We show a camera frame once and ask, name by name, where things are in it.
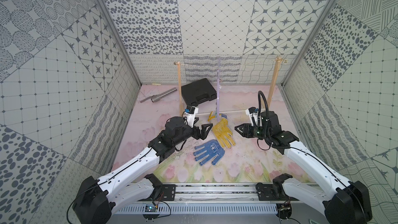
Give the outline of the purple wavy clothes hanger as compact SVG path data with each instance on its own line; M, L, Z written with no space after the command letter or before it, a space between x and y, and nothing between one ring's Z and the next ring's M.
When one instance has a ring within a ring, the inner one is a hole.
M216 118L220 121L220 87L221 87L221 57L218 58L217 64L217 99L216 99Z

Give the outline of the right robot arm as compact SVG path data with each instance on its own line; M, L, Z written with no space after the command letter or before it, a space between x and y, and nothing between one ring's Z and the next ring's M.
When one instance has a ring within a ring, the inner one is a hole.
M321 188L317 190L284 173L273 179L272 194L277 199L297 199L317 210L331 224L366 224L373 218L370 194L362 182L353 182L316 157L290 131L284 131L274 111L246 110L250 123L235 127L244 138L264 140L295 162Z

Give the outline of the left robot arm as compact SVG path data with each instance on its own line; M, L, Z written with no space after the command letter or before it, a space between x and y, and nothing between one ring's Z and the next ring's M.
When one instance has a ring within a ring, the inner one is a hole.
M122 208L141 200L160 201L167 194L162 182L149 171L177 151L189 138L205 140L211 123L197 127L181 117L172 117L148 146L118 169L86 178L69 206L82 224L105 224Z

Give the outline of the yellow dotted work glove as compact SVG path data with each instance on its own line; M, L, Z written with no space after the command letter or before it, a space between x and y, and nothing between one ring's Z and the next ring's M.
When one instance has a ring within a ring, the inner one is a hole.
M215 138L222 148L232 148L236 145L233 139L233 133L228 127L227 115L220 114L220 121L216 122L216 112L212 111L208 116L208 121L213 123L212 131Z

